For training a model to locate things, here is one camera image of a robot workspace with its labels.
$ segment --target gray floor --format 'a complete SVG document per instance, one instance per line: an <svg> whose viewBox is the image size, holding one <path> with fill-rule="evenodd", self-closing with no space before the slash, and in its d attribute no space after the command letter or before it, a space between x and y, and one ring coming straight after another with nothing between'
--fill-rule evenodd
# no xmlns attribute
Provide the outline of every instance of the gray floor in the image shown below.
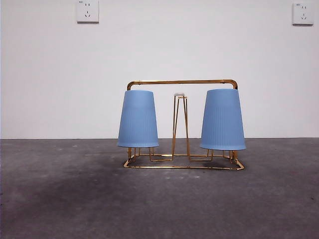
<svg viewBox="0 0 319 239"><path fill-rule="evenodd" d="M319 138L246 144L246 168L221 171L125 169L111 139L2 140L1 238L318 239Z"/></svg>

